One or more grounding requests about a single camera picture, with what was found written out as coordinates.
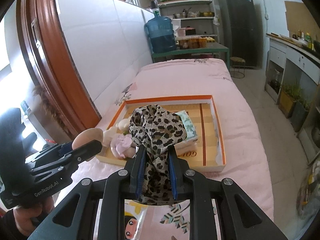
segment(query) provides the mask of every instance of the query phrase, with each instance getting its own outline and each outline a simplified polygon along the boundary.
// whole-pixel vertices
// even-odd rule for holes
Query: blue water bottle
[[[146,23],[146,29],[150,38],[152,51],[154,53],[164,53],[175,50],[177,46],[174,40],[171,19],[160,16],[155,1],[151,2],[151,8],[155,17]]]

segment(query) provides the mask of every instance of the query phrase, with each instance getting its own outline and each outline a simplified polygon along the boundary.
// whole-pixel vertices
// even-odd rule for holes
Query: bed sheet
[[[225,63],[219,59],[173,60],[147,65],[139,71],[131,86],[110,107],[97,127],[106,129],[119,103],[125,99],[165,96],[212,95],[221,132],[227,164],[220,173],[204,173],[207,178],[233,179],[273,220],[273,194],[267,158],[252,111],[233,83]],[[73,183],[59,194],[57,203],[82,179],[99,180],[121,169],[96,158],[79,165],[72,175]],[[160,224],[168,206],[148,207],[140,239],[189,239],[174,224]]]

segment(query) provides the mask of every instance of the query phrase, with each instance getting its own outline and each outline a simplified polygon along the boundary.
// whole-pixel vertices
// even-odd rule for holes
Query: screw
[[[226,178],[223,180],[223,183],[230,186],[233,184],[233,180],[232,179],[229,179],[229,178]]]
[[[89,185],[90,183],[91,183],[90,179],[83,179],[83,180],[81,181],[81,184],[82,184],[83,186],[87,186],[87,185]]]
[[[120,176],[125,176],[125,175],[128,174],[128,171],[127,171],[127,170],[119,170],[119,171],[118,171],[118,174],[119,174]]]
[[[196,172],[194,170],[186,170],[186,175],[188,175],[188,176],[193,176],[195,174],[196,174]]]

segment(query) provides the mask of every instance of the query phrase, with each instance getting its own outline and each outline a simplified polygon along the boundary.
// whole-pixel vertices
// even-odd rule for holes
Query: cardboard
[[[290,37],[301,30],[305,35],[308,32],[313,40],[319,41],[320,28],[304,3],[284,1],[286,19]]]
[[[135,108],[156,104],[172,113],[185,110],[196,127],[197,150],[180,155],[179,158],[185,159],[191,169],[199,172],[222,171],[226,165],[226,157],[218,113],[211,95],[126,100],[120,106],[108,128],[123,118],[128,118]],[[126,160],[116,159],[110,148],[104,149],[96,157],[105,163],[120,166],[126,163]]]

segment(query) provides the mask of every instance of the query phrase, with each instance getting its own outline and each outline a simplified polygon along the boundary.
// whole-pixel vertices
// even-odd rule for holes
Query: black refrigerator
[[[243,58],[246,66],[256,67],[258,30],[253,0],[219,0],[219,5],[230,57]]]

